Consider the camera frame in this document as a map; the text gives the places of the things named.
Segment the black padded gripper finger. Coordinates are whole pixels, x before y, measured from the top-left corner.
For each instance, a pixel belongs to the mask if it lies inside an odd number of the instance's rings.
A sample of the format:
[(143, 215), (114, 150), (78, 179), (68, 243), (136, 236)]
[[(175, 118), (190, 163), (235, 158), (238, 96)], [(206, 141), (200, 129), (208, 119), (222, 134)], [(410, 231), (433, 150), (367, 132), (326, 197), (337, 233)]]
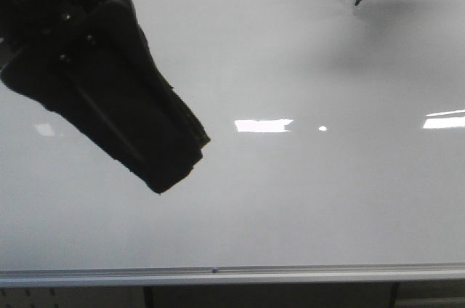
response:
[(157, 69), (132, 0), (107, 0), (30, 43), (1, 81), (62, 116), (158, 194), (190, 174), (210, 140)]

